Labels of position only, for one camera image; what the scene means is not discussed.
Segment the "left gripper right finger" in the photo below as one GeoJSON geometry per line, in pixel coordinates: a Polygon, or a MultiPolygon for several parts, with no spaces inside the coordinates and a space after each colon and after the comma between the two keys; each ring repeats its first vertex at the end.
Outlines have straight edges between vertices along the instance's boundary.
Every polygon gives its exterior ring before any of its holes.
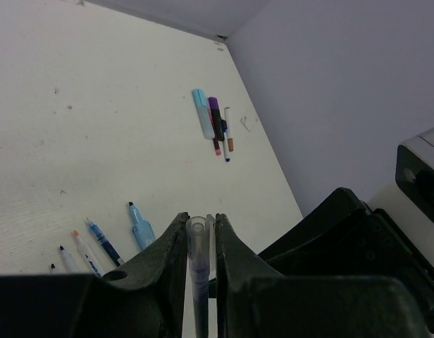
{"type": "Polygon", "coordinates": [[[429,337],[405,286],[380,276],[286,277],[216,216],[218,337],[429,337]]]}

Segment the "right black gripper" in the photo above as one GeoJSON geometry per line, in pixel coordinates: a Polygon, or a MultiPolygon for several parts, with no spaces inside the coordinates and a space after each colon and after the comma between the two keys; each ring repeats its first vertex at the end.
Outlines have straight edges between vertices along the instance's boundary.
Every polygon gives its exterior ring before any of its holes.
{"type": "Polygon", "coordinates": [[[434,267],[385,210],[371,210],[351,189],[334,190],[259,257],[287,276],[393,277],[434,327],[434,267]]]}

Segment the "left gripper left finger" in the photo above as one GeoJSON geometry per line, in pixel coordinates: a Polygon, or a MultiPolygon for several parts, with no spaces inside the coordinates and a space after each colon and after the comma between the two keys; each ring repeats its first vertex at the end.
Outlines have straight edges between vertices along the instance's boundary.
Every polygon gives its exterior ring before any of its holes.
{"type": "Polygon", "coordinates": [[[103,277],[0,275],[0,337],[181,337],[188,219],[103,277]]]}

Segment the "peach capped white marker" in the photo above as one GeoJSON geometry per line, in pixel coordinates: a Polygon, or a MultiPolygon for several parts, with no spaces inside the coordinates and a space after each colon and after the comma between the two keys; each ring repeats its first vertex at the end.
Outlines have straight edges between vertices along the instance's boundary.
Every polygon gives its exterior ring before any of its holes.
{"type": "Polygon", "coordinates": [[[90,246],[82,239],[77,230],[73,230],[73,236],[75,243],[77,244],[77,249],[80,252],[80,255],[84,258],[87,266],[91,268],[92,272],[97,277],[101,277],[103,275],[101,266],[90,246]]]}

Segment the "light blue correction tape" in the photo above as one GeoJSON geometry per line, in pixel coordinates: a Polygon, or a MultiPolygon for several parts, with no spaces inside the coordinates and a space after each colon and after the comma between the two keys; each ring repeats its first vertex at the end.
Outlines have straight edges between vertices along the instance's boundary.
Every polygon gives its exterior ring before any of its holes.
{"type": "Polygon", "coordinates": [[[143,251],[156,241],[156,236],[151,224],[142,217],[136,205],[130,201],[128,207],[132,220],[132,233],[140,250],[143,251]]]}

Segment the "blue capped white marker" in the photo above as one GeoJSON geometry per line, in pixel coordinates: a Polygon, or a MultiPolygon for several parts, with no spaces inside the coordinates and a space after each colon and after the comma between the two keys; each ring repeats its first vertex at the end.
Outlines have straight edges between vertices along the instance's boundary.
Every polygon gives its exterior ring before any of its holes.
{"type": "Polygon", "coordinates": [[[76,262],[74,261],[73,257],[69,253],[69,251],[64,246],[60,246],[59,251],[61,254],[61,258],[63,259],[63,263],[66,267],[66,270],[69,273],[79,273],[80,270],[79,270],[76,262]]]}

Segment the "blue ink gel pen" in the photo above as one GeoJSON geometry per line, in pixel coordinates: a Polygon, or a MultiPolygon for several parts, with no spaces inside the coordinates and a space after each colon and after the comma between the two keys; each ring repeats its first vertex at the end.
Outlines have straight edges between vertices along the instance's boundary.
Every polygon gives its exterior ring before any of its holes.
{"type": "Polygon", "coordinates": [[[116,267],[122,266],[125,263],[125,261],[121,258],[119,253],[116,251],[116,249],[109,241],[109,239],[106,237],[106,235],[102,232],[100,227],[96,223],[93,223],[88,218],[86,219],[86,224],[89,228],[89,231],[93,234],[94,238],[97,240],[100,247],[104,250],[104,252],[113,262],[113,264],[116,267]]]}

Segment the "purple ink gel pen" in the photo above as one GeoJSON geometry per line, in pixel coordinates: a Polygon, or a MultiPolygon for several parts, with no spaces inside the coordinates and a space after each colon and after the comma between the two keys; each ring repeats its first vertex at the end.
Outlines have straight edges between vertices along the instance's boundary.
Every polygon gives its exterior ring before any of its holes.
{"type": "Polygon", "coordinates": [[[215,223],[208,214],[191,217],[185,227],[196,337],[209,336],[209,275],[216,268],[215,223]]]}

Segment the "black capped white marker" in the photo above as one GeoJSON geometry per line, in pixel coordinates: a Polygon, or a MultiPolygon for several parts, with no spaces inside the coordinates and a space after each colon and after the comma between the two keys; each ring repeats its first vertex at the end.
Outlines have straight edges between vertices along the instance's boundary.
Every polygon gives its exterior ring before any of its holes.
{"type": "Polygon", "coordinates": [[[58,273],[58,268],[55,266],[54,263],[52,263],[51,266],[50,266],[50,273],[52,273],[52,274],[57,274],[58,273]]]}

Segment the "pink ink gel pen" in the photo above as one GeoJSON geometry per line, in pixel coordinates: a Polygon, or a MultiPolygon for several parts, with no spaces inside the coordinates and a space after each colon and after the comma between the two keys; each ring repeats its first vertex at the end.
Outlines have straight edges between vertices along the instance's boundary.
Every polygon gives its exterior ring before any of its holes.
{"type": "Polygon", "coordinates": [[[213,139],[213,147],[214,147],[214,151],[215,151],[216,155],[220,156],[221,155],[221,148],[220,148],[219,141],[216,138],[213,139]]]}

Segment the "light blue highlighter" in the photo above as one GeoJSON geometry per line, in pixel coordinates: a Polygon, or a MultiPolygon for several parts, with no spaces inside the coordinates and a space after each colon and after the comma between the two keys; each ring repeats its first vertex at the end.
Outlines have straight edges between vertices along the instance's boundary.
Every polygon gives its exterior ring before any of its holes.
{"type": "Polygon", "coordinates": [[[192,97],[197,110],[204,138],[212,140],[215,137],[215,133],[208,111],[208,101],[204,94],[204,91],[202,89],[193,89],[192,97]]]}

